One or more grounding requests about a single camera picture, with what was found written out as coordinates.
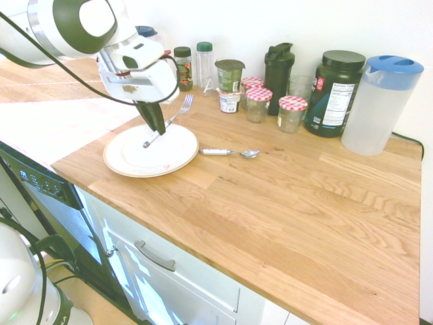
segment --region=green lid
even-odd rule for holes
[[[191,56],[191,49],[186,46],[176,47],[175,56],[178,58],[187,58],[188,56]]]
[[[236,71],[245,68],[245,64],[238,60],[217,60],[215,66],[225,71]]]
[[[199,43],[197,43],[197,51],[200,51],[200,52],[212,51],[212,43],[211,42],[199,42]]]
[[[327,51],[323,54],[324,66],[330,66],[341,71],[358,71],[365,64],[365,56],[351,51]]]
[[[282,68],[292,67],[295,63],[295,55],[290,52],[292,46],[291,43],[270,46],[269,51],[265,54],[265,64]]]

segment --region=white wall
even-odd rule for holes
[[[421,227],[421,317],[433,322],[433,1],[432,0],[125,0],[136,25],[153,26],[168,49],[210,41],[216,58],[245,63],[243,77],[264,77],[269,46],[293,43],[292,74],[314,74],[324,51],[345,49],[367,58],[397,55],[424,65],[399,133],[426,146]]]

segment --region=white plate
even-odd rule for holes
[[[147,125],[140,125],[115,137],[104,150],[108,168],[129,177],[155,177],[185,166],[198,152],[197,138],[185,127],[172,124],[149,148],[143,148],[152,133]]]

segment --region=spoon handle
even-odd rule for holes
[[[200,154],[218,154],[218,155],[227,155],[230,154],[231,151],[228,149],[201,149]]]

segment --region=dishwasher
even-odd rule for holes
[[[0,157],[1,165],[43,228],[38,233],[61,235],[74,251],[79,274],[85,282],[137,324],[159,325],[135,315],[131,308],[134,297],[118,281],[108,261],[113,254],[101,245],[97,225],[95,228],[80,190],[3,142]]]

